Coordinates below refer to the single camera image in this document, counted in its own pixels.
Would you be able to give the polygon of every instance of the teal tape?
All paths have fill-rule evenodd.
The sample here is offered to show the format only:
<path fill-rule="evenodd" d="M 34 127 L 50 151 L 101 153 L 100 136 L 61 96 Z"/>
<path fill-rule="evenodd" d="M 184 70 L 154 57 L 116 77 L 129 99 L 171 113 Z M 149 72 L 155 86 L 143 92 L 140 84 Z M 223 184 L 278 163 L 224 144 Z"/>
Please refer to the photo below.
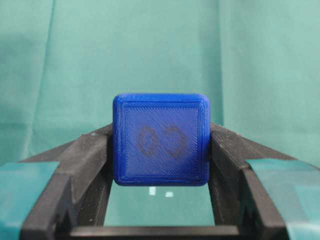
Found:
<path fill-rule="evenodd" d="M 18 240 L 20 229 L 58 162 L 8 163 L 0 167 L 0 239 Z"/>
<path fill-rule="evenodd" d="M 247 160 L 285 221 L 291 240 L 320 239 L 320 171 L 299 160 Z"/>

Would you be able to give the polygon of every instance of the cube top surface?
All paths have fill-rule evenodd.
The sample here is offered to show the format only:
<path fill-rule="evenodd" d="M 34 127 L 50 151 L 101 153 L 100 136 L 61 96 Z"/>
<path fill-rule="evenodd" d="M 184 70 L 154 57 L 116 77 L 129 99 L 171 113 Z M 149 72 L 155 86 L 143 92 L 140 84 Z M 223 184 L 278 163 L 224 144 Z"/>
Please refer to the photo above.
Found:
<path fill-rule="evenodd" d="M 113 175 L 119 185 L 203 185 L 209 140 L 204 95 L 127 93 L 113 100 Z"/>

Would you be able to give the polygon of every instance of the dark circular stain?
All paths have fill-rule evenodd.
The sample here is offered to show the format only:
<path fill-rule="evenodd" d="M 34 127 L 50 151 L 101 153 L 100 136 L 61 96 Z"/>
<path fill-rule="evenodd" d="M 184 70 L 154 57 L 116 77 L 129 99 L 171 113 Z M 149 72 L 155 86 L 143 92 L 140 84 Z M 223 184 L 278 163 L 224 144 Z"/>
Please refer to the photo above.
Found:
<path fill-rule="evenodd" d="M 177 147 L 174 147 L 173 149 L 168 149 L 166 147 L 164 148 L 173 158 L 177 159 L 187 152 L 188 137 L 184 134 L 184 132 L 179 127 L 177 127 L 176 125 L 171 125 L 167 127 L 163 131 L 163 133 L 167 137 L 170 137 L 172 135 L 178 135 L 179 137 L 179 142 Z"/>
<path fill-rule="evenodd" d="M 137 145 L 143 155 L 154 155 L 159 145 L 156 131 L 152 127 L 144 126 L 139 132 Z"/>

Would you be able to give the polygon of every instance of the blue plastic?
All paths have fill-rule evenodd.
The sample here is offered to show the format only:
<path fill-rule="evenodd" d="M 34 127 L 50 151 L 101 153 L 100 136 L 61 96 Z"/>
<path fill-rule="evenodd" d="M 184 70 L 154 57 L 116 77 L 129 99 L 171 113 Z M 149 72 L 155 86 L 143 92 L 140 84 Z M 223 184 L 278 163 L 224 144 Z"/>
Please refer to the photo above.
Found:
<path fill-rule="evenodd" d="M 58 165 L 51 161 L 0 167 L 0 240 L 19 240 L 26 217 Z"/>
<path fill-rule="evenodd" d="M 120 94 L 113 100 L 113 173 L 119 185 L 208 182 L 210 103 L 202 94 Z"/>
<path fill-rule="evenodd" d="M 291 240 L 320 239 L 320 170 L 299 160 L 247 160 L 281 214 Z"/>

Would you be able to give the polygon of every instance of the black plastic frame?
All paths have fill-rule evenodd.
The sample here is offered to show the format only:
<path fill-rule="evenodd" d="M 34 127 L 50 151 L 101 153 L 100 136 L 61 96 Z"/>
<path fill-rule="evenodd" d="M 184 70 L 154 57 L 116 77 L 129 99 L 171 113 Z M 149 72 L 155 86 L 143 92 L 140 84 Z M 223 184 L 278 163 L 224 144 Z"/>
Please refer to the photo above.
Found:
<path fill-rule="evenodd" d="M 24 160 L 60 165 L 24 221 L 20 239 L 289 239 L 285 222 L 245 160 L 291 156 L 212 123 L 208 187 L 216 226 L 106 227 L 112 154 L 110 124 Z"/>

